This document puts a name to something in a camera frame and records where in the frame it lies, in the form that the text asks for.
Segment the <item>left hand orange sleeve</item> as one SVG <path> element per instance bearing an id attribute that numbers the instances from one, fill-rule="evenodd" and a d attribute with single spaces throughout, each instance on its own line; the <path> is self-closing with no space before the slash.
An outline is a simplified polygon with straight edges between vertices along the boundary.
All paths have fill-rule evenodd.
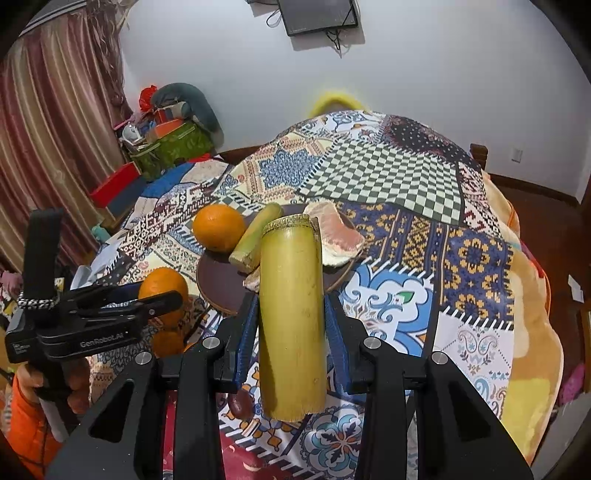
<path id="1" fill-rule="evenodd" d="M 90 398 L 90 367 L 85 358 L 65 363 L 65 382 L 70 388 L 68 405 L 75 414 L 84 414 L 89 408 Z M 33 405 L 40 404 L 37 391 L 42 387 L 51 387 L 53 381 L 46 379 L 42 372 L 29 363 L 20 365 L 15 379 L 23 397 Z"/>

